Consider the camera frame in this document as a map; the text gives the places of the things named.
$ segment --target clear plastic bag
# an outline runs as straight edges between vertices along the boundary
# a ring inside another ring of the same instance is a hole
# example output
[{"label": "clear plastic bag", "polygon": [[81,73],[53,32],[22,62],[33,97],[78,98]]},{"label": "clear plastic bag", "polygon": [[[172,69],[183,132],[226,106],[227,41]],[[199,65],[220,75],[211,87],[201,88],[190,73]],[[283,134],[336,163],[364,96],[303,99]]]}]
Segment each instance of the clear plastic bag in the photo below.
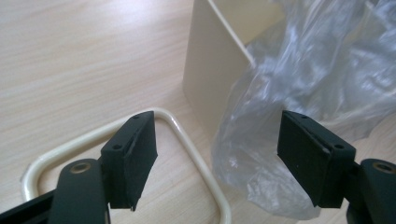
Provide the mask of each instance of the clear plastic bag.
[{"label": "clear plastic bag", "polygon": [[247,47],[255,64],[233,86],[213,169],[264,210],[310,219],[319,209],[276,155],[281,111],[305,114],[349,142],[394,113],[396,1],[277,2],[286,18]]}]

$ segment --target wooden table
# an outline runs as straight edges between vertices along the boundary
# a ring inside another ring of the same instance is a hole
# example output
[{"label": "wooden table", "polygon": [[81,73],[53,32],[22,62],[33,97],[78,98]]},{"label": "wooden table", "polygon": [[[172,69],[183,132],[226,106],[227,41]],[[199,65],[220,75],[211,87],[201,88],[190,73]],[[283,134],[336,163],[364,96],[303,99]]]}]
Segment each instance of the wooden table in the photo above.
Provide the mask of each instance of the wooden table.
[{"label": "wooden table", "polygon": [[[20,179],[39,155],[151,106],[173,112],[210,164],[210,143],[182,91],[192,0],[0,1],[0,212],[22,203]],[[113,223],[217,223],[203,179],[162,121],[159,158],[134,213]],[[396,162],[396,117],[357,143],[359,158]],[[97,159],[103,144],[78,155]],[[40,191],[56,187],[62,165]],[[233,223],[295,223],[274,217],[222,186]],[[322,222],[344,223],[325,213]]]}]

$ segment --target crumpled plastic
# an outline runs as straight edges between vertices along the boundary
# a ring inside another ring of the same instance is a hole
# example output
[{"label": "crumpled plastic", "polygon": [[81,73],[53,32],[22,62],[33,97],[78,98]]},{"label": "crumpled plastic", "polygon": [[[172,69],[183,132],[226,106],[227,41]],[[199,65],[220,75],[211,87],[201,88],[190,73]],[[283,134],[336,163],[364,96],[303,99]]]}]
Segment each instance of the crumpled plastic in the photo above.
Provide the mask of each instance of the crumpled plastic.
[{"label": "crumpled plastic", "polygon": [[276,155],[281,111],[305,114],[349,142],[394,113],[396,1],[275,2],[285,20],[247,46],[255,64],[233,85],[213,171],[267,212],[311,219],[319,208]]}]

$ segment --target plastic container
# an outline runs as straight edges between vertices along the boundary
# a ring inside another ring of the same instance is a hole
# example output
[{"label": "plastic container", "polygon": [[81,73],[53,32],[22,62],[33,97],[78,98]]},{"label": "plastic container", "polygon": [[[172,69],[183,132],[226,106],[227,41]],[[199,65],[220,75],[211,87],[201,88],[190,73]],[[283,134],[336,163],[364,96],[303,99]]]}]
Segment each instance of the plastic container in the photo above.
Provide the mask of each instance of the plastic container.
[{"label": "plastic container", "polygon": [[183,89],[210,139],[233,83],[253,62],[245,45],[283,17],[279,4],[262,0],[195,0]]}]

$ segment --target curved plastic tube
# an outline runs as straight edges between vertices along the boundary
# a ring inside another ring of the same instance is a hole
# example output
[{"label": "curved plastic tube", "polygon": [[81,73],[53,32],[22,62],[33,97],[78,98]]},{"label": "curved plastic tube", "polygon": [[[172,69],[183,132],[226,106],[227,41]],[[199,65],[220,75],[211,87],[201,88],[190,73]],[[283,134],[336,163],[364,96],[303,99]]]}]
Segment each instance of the curved plastic tube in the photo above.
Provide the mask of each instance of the curved plastic tube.
[{"label": "curved plastic tube", "polygon": [[[201,154],[187,136],[184,129],[180,126],[177,119],[169,111],[162,108],[153,107],[144,111],[154,111],[154,117],[156,119],[163,119],[169,124],[169,126],[171,126],[178,140],[189,153],[192,161],[195,163],[195,166],[198,168],[201,176],[204,178],[204,181],[215,198],[220,209],[220,223],[231,224],[232,216],[230,205],[228,204],[215,177],[212,175],[204,159],[201,157]],[[62,158],[72,155],[76,151],[79,151],[81,148],[87,146],[89,143],[103,139],[104,137],[115,133],[130,117],[139,113],[141,112],[122,119],[118,119],[89,133],[85,133],[82,136],[75,138],[59,147],[56,147],[55,149],[38,157],[37,160],[30,164],[22,177],[21,182],[23,199],[27,202],[38,196],[38,179],[49,166],[59,163]]]}]

